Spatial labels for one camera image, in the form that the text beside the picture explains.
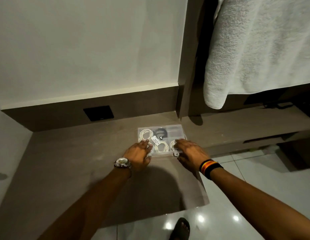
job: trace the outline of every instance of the plastic organizer box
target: plastic organizer box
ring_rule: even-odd
[[[149,139],[149,143],[153,145],[149,155],[167,155],[174,154],[178,156],[181,152],[173,146],[176,139],[185,139],[185,134],[181,125],[165,125],[143,127],[137,130],[138,142]]]

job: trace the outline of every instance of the sandal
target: sandal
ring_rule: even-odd
[[[174,227],[174,230],[171,236],[169,237],[169,240],[175,240],[175,239],[188,240],[189,233],[190,233],[189,222],[185,218],[181,217],[178,219]]]

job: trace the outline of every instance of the black outlet plate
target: black outlet plate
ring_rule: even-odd
[[[113,119],[114,115],[109,105],[83,109],[90,121]]]

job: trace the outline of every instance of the wristband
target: wristband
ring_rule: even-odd
[[[208,159],[206,161],[203,161],[202,164],[199,166],[199,171],[205,175],[206,178],[211,180],[210,173],[213,169],[216,168],[223,168],[218,162]]]

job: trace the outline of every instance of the floor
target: floor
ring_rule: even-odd
[[[230,173],[285,202],[310,219],[310,169],[296,170],[274,145],[220,155],[214,160]],[[189,239],[263,239],[228,198],[201,175],[209,204],[124,225],[99,229],[93,240],[168,239],[178,218],[190,223]]]

